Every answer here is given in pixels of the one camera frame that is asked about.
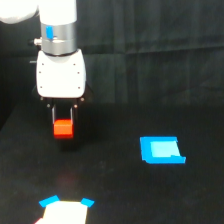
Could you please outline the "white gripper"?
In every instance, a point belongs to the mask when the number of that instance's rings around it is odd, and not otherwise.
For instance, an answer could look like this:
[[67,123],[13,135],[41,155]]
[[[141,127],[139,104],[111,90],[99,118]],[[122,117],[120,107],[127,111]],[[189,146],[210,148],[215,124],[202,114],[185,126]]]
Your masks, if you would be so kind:
[[36,91],[51,108],[52,125],[56,119],[56,105],[60,101],[73,105],[70,117],[73,132],[78,127],[78,104],[92,100],[93,92],[87,83],[82,51],[65,56],[51,56],[38,52],[36,61]]

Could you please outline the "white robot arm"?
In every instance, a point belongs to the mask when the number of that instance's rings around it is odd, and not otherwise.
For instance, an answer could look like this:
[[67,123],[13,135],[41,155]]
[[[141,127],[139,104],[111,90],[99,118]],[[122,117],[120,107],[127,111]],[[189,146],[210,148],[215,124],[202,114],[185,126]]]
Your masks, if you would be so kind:
[[56,109],[57,99],[71,102],[70,117],[52,119],[56,138],[74,136],[76,109],[85,99],[86,69],[77,47],[76,0],[0,0],[0,21],[16,24],[40,17],[41,36],[33,40],[40,48],[36,61],[36,88],[40,97]]

